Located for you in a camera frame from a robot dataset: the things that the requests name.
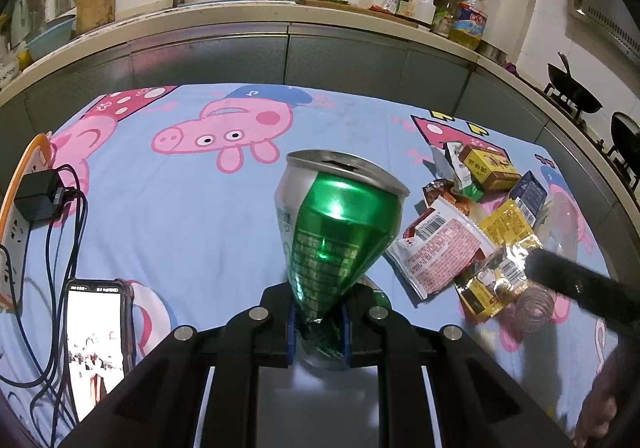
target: range hood vent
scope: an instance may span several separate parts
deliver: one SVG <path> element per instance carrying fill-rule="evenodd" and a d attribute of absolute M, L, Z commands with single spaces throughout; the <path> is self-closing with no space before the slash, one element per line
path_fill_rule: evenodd
<path fill-rule="evenodd" d="M 623 0 L 570 0 L 569 11 L 590 24 L 640 69 L 640 30 Z"/>

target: cooking oil bottle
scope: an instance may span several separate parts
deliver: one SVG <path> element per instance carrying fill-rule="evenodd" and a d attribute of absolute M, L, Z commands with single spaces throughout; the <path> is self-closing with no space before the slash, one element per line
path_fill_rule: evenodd
<path fill-rule="evenodd" d="M 475 50 L 480 44 L 486 26 L 483 0 L 460 0 L 449 32 L 449 40 Z"/>

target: black power adapter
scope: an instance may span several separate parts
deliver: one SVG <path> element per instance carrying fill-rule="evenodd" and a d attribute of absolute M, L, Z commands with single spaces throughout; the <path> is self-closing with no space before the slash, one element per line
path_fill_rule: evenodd
<path fill-rule="evenodd" d="M 65 185 L 57 170 L 25 174 L 15 194 L 16 208 L 28 222 L 57 218 L 62 209 Z"/>

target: pan handle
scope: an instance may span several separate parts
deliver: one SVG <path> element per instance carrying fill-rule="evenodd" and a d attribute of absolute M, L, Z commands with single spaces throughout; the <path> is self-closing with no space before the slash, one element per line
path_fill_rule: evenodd
<path fill-rule="evenodd" d="M 569 61 L 567 60 L 567 57 L 564 56 L 564 53 L 562 53 L 561 51 L 558 51 L 558 55 L 560 56 L 560 60 L 562 60 L 562 63 L 564 64 L 564 68 L 566 69 L 566 75 L 570 77 L 571 70 L 569 69 Z"/>

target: can top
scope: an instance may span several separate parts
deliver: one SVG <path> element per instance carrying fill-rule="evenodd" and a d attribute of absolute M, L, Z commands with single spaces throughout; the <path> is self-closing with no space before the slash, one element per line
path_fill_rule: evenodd
<path fill-rule="evenodd" d="M 400 197 L 409 195 L 409 189 L 388 171 L 357 155 L 320 149 L 296 151 L 287 154 L 287 163 L 360 181 Z"/>

